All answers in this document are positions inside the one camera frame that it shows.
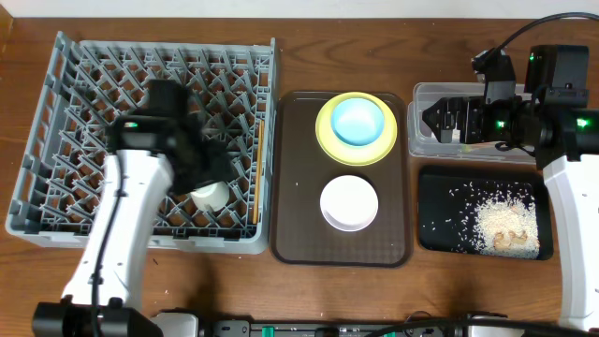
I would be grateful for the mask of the pink bowl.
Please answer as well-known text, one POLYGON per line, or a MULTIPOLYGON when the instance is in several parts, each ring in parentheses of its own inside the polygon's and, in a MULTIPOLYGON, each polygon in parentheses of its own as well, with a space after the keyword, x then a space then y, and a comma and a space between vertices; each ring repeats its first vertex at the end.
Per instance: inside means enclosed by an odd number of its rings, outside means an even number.
POLYGON ((330 226, 343 232, 357 232, 373 222, 379 199, 368 181, 355 175, 343 175, 325 185, 319 206, 330 226))

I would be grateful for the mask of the wooden chopstick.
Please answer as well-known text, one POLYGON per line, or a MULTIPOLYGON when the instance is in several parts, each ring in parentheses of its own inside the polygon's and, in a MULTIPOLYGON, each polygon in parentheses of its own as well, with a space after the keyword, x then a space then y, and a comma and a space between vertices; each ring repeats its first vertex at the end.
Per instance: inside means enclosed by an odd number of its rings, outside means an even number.
POLYGON ((260 183, 262 175, 262 153, 264 142, 265 121, 261 121, 258 126, 258 146, 256 152, 256 183, 255 183, 255 198, 253 208, 253 224, 257 225, 259 218, 259 199, 260 199, 260 183))

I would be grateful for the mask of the white plastic cup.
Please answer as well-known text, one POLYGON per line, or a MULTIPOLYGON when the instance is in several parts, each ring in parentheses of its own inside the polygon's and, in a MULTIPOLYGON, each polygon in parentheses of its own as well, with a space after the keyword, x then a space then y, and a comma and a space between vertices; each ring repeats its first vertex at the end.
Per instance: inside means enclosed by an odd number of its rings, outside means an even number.
POLYGON ((218 212, 227 205, 229 190, 225 182, 217 182, 200 187, 189 196, 200 211, 218 212))

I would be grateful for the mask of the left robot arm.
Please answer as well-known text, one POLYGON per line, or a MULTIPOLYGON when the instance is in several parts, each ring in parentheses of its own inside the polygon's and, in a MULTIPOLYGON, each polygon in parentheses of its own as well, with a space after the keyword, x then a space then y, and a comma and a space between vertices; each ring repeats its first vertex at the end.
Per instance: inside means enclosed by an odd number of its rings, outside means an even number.
POLYGON ((80 263, 58 302, 41 302, 36 336, 200 336, 195 314, 141 313, 152 222, 168 194, 185 195, 234 178, 226 145, 206 139, 188 109, 190 91, 149 83, 146 107, 107 128, 104 187, 80 263))

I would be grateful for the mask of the light blue bowl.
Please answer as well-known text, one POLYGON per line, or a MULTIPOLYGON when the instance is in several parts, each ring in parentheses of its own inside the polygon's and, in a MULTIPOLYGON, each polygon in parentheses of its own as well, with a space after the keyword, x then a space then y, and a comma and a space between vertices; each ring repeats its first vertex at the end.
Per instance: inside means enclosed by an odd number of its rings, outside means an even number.
POLYGON ((371 100, 348 98, 336 105, 331 115, 331 128, 336 137, 352 146, 366 146, 383 133, 384 113, 371 100))

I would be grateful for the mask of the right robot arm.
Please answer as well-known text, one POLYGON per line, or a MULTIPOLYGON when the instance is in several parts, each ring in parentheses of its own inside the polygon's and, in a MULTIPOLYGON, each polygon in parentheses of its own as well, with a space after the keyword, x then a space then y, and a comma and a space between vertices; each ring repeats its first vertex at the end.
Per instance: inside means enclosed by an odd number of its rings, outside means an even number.
POLYGON ((509 56, 499 49, 473 60, 485 78, 482 96, 443 97, 422 113, 441 143, 455 130, 460 142, 533 148, 558 229, 562 313, 567 328, 598 330, 598 112, 588 109, 589 49, 538 45, 531 49, 524 90, 516 95, 509 56))

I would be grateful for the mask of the yellow plate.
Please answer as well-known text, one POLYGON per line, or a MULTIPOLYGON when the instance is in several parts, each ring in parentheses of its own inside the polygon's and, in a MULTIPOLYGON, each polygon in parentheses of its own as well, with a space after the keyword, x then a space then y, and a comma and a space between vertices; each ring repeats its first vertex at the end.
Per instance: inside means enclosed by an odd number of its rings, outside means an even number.
POLYGON ((381 98, 362 92, 336 95, 320 109, 315 121, 315 135, 322 150, 335 161, 348 166, 368 166, 383 159, 392 150, 397 136, 398 124, 390 106, 381 98), (375 103, 384 113, 382 135, 366 146, 352 146, 339 140, 331 128, 334 107, 348 98, 366 98, 375 103))

